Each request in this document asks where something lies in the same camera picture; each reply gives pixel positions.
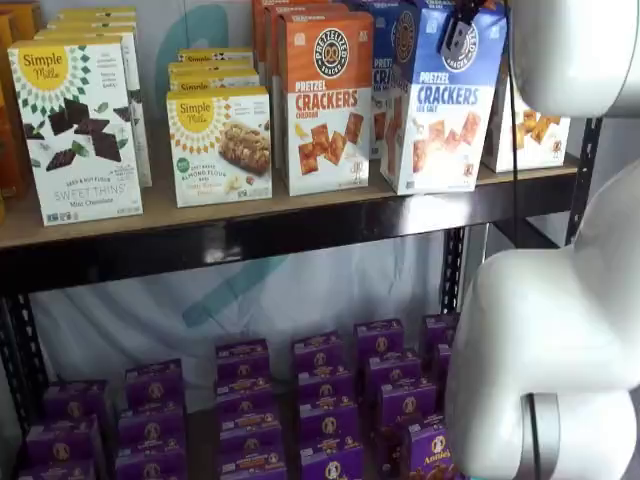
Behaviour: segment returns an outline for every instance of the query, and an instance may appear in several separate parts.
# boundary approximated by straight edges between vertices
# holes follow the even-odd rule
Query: pretzel crackers box
[[[513,170],[513,140],[511,137],[511,93],[507,60],[503,58],[489,124],[491,136],[482,162],[495,172]],[[524,103],[514,84],[516,107],[516,148],[518,170],[559,167],[564,163],[569,136],[569,118],[541,115]]]
[[[265,42],[266,45],[266,85],[269,90],[271,99],[271,124],[273,125],[273,135],[271,136],[273,156],[276,167],[282,167],[282,159],[284,158],[284,132],[282,127],[282,118],[275,113],[279,112],[282,102],[282,79],[280,78],[280,67],[278,59],[278,36],[277,36],[277,20],[280,15],[287,13],[296,14],[318,14],[325,12],[346,12],[347,6],[343,3],[317,3],[307,5],[271,5],[264,9],[265,16]]]
[[[368,184],[372,33],[365,12],[279,17],[290,195]]]
[[[220,451],[251,450],[282,442],[278,407],[220,415]]]
[[[286,480],[287,465],[282,447],[272,445],[250,451],[223,453],[216,462],[220,480]]]
[[[364,448],[360,437],[354,435],[302,442],[300,469],[301,480],[362,480]]]
[[[167,112],[178,207],[271,198],[264,87],[169,92]]]
[[[402,4],[382,174],[396,192],[475,188],[506,34],[504,7],[482,8],[453,59],[440,53],[453,0]]]

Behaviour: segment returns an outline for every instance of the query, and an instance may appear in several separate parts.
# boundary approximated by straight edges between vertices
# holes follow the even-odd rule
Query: cracker box
[[[300,439],[355,436],[359,433],[358,407],[353,397],[323,397],[301,403]]]
[[[220,451],[251,450],[282,443],[278,407],[220,415]]]
[[[220,413],[249,412],[272,404],[273,389],[268,374],[223,379],[216,386],[216,405]]]
[[[264,338],[216,347],[218,380],[269,373],[269,348]]]
[[[372,32],[365,12],[278,18],[290,195],[368,185]]]
[[[276,35],[276,26],[278,16],[285,13],[296,14],[316,14],[335,11],[347,11],[347,6],[343,3],[317,3],[306,5],[270,5],[264,9],[264,22],[265,22],[265,41],[260,42],[257,47],[265,49],[266,46],[266,62],[265,76],[267,89],[271,99],[271,124],[273,125],[273,135],[271,136],[273,158],[275,159],[275,165],[278,168],[282,167],[282,159],[284,158],[284,131],[282,126],[282,117],[276,115],[280,110],[280,104],[282,102],[282,80],[280,78],[280,67],[278,60],[278,39]]]
[[[178,60],[181,62],[208,62],[210,60],[238,60],[246,58],[253,65],[253,53],[251,48],[181,48],[178,51]]]
[[[457,57],[440,53],[453,0],[402,4],[395,29],[382,174],[399,194],[475,188],[506,20],[482,8]]]
[[[357,323],[353,326],[358,365],[373,355],[398,352],[404,348],[404,327],[397,319]]]
[[[353,374],[344,365],[325,365],[309,372],[298,373],[298,400],[322,397],[353,397]]]
[[[420,374],[420,359],[412,348],[371,357],[365,372],[367,396],[371,402],[375,402],[381,385],[403,378],[418,378]]]
[[[258,74],[252,68],[174,73],[169,77],[169,89],[172,92],[193,92],[225,87],[257,87],[259,85]]]
[[[344,343],[335,330],[297,340],[293,343],[292,350],[296,372],[308,372],[325,365],[344,363]]]
[[[384,127],[387,119],[389,81],[395,50],[393,35],[396,19],[403,9],[399,1],[356,2],[355,8],[369,12],[374,19],[373,27],[373,91],[371,94],[371,158],[382,158]]]
[[[142,102],[142,90],[140,88],[140,74],[138,72],[138,55],[136,50],[135,27],[112,26],[93,27],[82,23],[64,23],[56,29],[42,30],[35,36],[36,39],[63,39],[68,37],[102,37],[104,35],[116,35],[122,39],[122,53],[124,56],[124,70],[127,79],[127,89],[131,98],[131,114],[133,115],[132,128],[135,134],[136,159],[138,162],[138,177],[140,186],[150,187],[151,166],[149,160],[149,142],[147,140],[147,122],[145,120],[144,106]]]
[[[436,385],[426,377],[404,378],[380,387],[377,409],[378,428],[384,429],[416,416],[433,415]]]
[[[169,76],[181,73],[216,72],[252,68],[248,58],[237,60],[210,60],[208,62],[171,62],[167,67]]]
[[[511,137],[511,93],[507,59],[503,58],[498,86],[493,100],[487,144],[493,146],[482,157],[483,163],[495,172],[513,171]],[[518,170],[559,167],[564,163],[569,136],[569,118],[541,115],[524,103],[514,83],[516,107],[516,148]]]
[[[250,451],[223,453],[218,456],[220,480],[286,480],[287,466],[281,446],[272,445]]]
[[[184,402],[182,362],[178,358],[130,368],[124,382],[129,408],[155,402]]]
[[[147,403],[120,413],[120,445],[168,440],[184,434],[184,405],[180,402]]]
[[[31,465],[91,460],[98,477],[106,480],[106,462],[95,416],[58,420],[31,427],[26,439]]]
[[[167,95],[178,207],[271,198],[264,87]]]
[[[172,477],[187,471],[184,438],[145,442],[121,448],[116,459],[117,480]]]
[[[362,480],[364,450],[359,436],[309,440],[300,444],[301,480]]]
[[[429,419],[405,429],[400,470],[400,478],[464,478],[451,459],[444,424]]]
[[[18,480],[95,480],[93,463],[79,462],[52,463],[33,467],[20,472]]]
[[[142,213],[120,37],[18,42],[9,57],[44,224]]]

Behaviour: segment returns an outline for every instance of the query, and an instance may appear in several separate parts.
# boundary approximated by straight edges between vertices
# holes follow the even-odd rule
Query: purple snack box
[[[269,349],[264,338],[216,347],[218,380],[265,376],[269,373]]]
[[[401,478],[464,478],[451,459],[444,424],[432,419],[405,429],[400,470]]]
[[[395,383],[403,378],[420,377],[420,359],[413,348],[371,357],[367,362],[365,376],[367,398],[370,403],[375,403],[381,385]]]
[[[330,396],[353,396],[353,374],[344,365],[298,373],[298,401]]]
[[[51,463],[20,472],[18,480],[95,480],[93,462]]]
[[[358,365],[371,355],[398,352],[404,348],[404,327],[397,319],[357,323],[353,326],[353,336]]]
[[[437,387],[425,377],[405,378],[380,387],[378,429],[391,427],[412,417],[435,413]]]
[[[187,458],[181,436],[121,448],[116,459],[118,480],[172,477],[186,471]]]
[[[300,445],[301,480],[362,480],[364,451],[358,436],[311,440]]]
[[[273,404],[269,376],[222,380],[216,387],[216,404],[220,413],[249,412]]]
[[[296,372],[308,372],[325,365],[344,365],[344,343],[335,330],[307,337],[292,345]]]
[[[124,381],[129,408],[169,400],[184,403],[182,362],[179,358],[130,368]]]
[[[286,480],[287,466],[279,445],[249,452],[233,452],[218,457],[220,480],[252,478],[259,480]]]
[[[301,404],[300,439],[358,436],[358,407],[353,397],[324,397]]]
[[[278,408],[220,416],[220,451],[252,450],[282,443]]]
[[[184,436],[184,405],[179,402],[148,403],[120,413],[120,445]]]

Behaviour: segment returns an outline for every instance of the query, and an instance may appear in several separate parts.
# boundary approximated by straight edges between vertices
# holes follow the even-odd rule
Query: almond flour bar box
[[[277,28],[289,194],[368,185],[371,15],[284,14]]]
[[[264,87],[169,92],[167,112],[178,207],[271,198]]]
[[[9,49],[45,225],[142,213],[120,37]]]
[[[504,7],[480,9],[454,59],[440,53],[455,2],[402,4],[381,171],[399,194],[475,188],[504,47]]]

